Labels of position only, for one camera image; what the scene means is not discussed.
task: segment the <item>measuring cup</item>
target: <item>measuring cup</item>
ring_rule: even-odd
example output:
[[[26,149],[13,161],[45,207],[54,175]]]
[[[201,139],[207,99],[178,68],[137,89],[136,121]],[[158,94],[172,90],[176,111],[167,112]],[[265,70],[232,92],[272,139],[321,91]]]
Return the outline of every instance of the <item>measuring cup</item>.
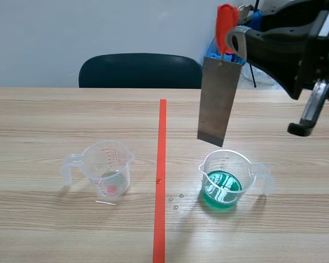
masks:
[[[202,193],[207,203],[228,208],[249,190],[256,178],[263,178],[262,194],[268,195],[273,183],[270,168],[251,163],[244,155],[232,150],[211,152],[198,169],[203,173]]]
[[[129,186],[129,163],[133,159],[134,154],[124,144],[100,141],[83,153],[66,156],[61,175],[65,185],[71,185],[71,167],[78,167],[99,195],[119,196]]]

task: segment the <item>green liquid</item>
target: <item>green liquid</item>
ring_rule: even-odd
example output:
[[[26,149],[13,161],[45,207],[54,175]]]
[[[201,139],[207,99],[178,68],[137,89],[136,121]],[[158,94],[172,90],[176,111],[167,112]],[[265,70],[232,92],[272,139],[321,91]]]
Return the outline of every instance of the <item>green liquid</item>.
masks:
[[[238,179],[226,171],[213,171],[208,174],[208,177],[222,189],[230,191],[242,190]],[[240,194],[222,191],[212,185],[207,179],[204,182],[202,192],[208,204],[217,208],[229,208],[237,203]]]

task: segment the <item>metal plate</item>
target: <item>metal plate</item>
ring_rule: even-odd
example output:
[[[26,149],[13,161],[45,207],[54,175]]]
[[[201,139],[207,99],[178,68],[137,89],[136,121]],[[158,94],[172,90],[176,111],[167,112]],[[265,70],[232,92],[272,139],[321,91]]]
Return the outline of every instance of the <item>metal plate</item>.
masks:
[[[242,65],[205,58],[197,138],[222,147]]]

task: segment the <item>small debris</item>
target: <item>small debris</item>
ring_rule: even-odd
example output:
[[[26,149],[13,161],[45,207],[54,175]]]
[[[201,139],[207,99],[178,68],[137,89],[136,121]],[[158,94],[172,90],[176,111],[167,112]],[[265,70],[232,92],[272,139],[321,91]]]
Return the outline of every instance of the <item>small debris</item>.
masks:
[[[95,201],[97,203],[101,203],[101,204],[111,204],[111,205],[116,205],[116,204],[112,204],[112,203],[108,203],[108,202],[103,202],[103,201]]]

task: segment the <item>white wall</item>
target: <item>white wall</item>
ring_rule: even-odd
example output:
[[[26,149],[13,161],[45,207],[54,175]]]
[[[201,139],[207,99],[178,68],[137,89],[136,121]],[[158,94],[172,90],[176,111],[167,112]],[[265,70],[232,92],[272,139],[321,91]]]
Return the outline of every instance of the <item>white wall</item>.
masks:
[[[217,6],[254,0],[0,0],[0,86],[78,87],[89,58],[166,53],[202,62]]]

